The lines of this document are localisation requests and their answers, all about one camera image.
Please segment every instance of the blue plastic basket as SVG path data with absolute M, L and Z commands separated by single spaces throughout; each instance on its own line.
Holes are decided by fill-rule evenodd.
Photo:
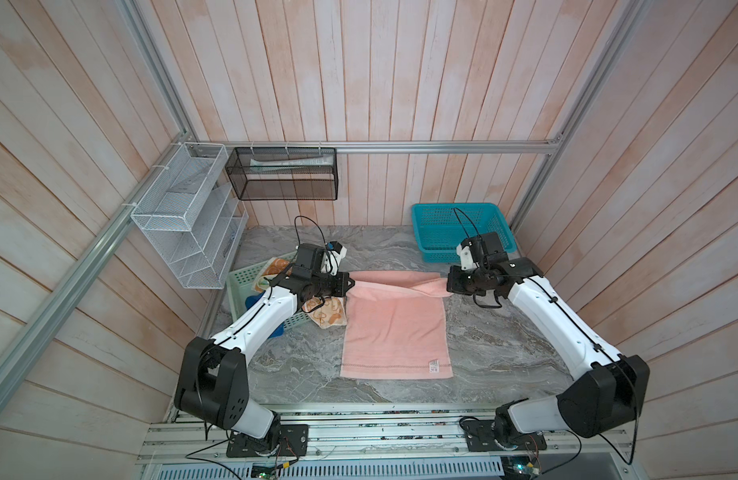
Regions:
M 478 233 L 497 232 L 505 251 L 516 251 L 516 239 L 495 204 L 415 204 L 412 206 L 414 238 L 424 261 L 439 264 L 460 262 L 457 245 L 465 240 L 465 233 L 454 214 L 455 207 L 470 217 Z M 475 236 L 476 232 L 467 218 L 460 214 L 460 219 L 468 235 Z

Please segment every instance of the marble countertop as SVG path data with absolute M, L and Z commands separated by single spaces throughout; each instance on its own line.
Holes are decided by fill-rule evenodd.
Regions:
M 302 241 L 321 243 L 315 227 L 298 227 Z M 445 275 L 449 264 L 422 261 L 411 226 L 326 226 L 327 240 L 348 248 L 341 270 L 418 270 Z M 247 230 L 234 269 L 295 249 L 291 226 Z M 537 327 L 508 300 L 485 310 L 470 297 L 444 299 L 451 379 L 356 380 L 340 377 L 344 327 L 307 322 L 267 340 L 249 364 L 249 387 L 261 403 L 444 402 L 496 403 L 562 392 L 566 366 Z M 227 298 L 215 331 L 231 322 Z

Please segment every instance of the metal rail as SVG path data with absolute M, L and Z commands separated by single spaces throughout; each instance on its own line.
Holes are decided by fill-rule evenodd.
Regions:
M 521 227 L 523 221 L 527 218 L 529 209 L 531 209 L 534 201 L 539 195 L 539 192 L 543 189 L 543 186 L 546 184 L 550 174 L 558 164 L 561 155 L 566 149 L 566 145 L 569 143 L 570 139 L 574 137 L 574 133 L 582 123 L 585 113 L 590 110 L 591 104 L 593 104 L 596 96 L 604 86 L 606 79 L 612 73 L 617 60 L 622 56 L 626 45 L 636 32 L 636 27 L 649 11 L 651 5 L 652 0 L 630 1 L 625 14 L 620 19 L 620 22 L 612 33 L 610 40 L 607 42 L 604 53 L 596 63 L 596 67 L 590 75 L 588 82 L 585 83 L 585 87 L 583 88 L 580 98 L 575 102 L 572 113 L 569 118 L 566 119 L 564 126 L 561 128 L 561 134 L 558 138 L 558 149 L 552 152 L 550 156 L 545 159 L 542 166 L 537 171 L 537 175 L 532 181 L 532 184 L 527 189 L 527 193 L 523 196 L 521 204 L 516 211 L 516 215 L 513 217 L 513 222 L 510 225 L 510 229 L 513 232 L 517 231 Z
M 552 154 L 549 140 L 475 141 L 226 141 L 228 148 L 334 148 L 339 154 Z
M 181 134 L 158 159 L 157 165 L 168 162 L 189 134 Z M 48 344 L 76 308 L 97 275 L 108 263 L 128 232 L 132 229 L 134 205 L 150 187 L 160 169 L 152 168 L 134 188 L 126 203 L 118 208 L 95 242 L 90 245 L 60 280 L 57 288 L 48 296 L 15 338 L 6 352 L 0 356 L 0 413 L 22 384 L 43 354 Z
M 461 416 L 494 418 L 493 405 L 432 403 L 302 403 L 268 405 L 281 414 L 284 424 L 307 424 L 308 448 L 304 460 L 349 458 L 430 458 L 441 456 L 482 456 L 470 453 L 457 421 Z M 212 428 L 209 443 L 204 440 L 204 424 L 180 412 L 174 423 L 151 425 L 137 458 L 138 464 L 191 463 L 185 455 L 225 440 L 225 431 Z M 630 437 L 622 429 L 607 437 L 623 450 Z M 574 454 L 577 439 L 567 432 L 546 432 L 548 449 L 543 455 Z M 612 452 L 599 437 L 583 438 L 583 452 Z M 218 444 L 195 457 L 232 462 L 225 456 L 227 445 Z M 491 456 L 511 456 L 515 452 L 490 452 Z

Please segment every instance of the wall-mounted shelf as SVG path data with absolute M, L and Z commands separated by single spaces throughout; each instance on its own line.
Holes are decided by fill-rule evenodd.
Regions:
M 185 288 L 221 289 L 249 215 L 231 184 L 211 187 L 228 159 L 217 144 L 183 144 L 132 218 Z

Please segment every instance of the pink towel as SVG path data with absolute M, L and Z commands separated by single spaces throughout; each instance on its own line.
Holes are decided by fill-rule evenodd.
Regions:
M 452 365 L 441 297 L 447 279 L 424 272 L 351 272 L 343 377 L 448 379 Z

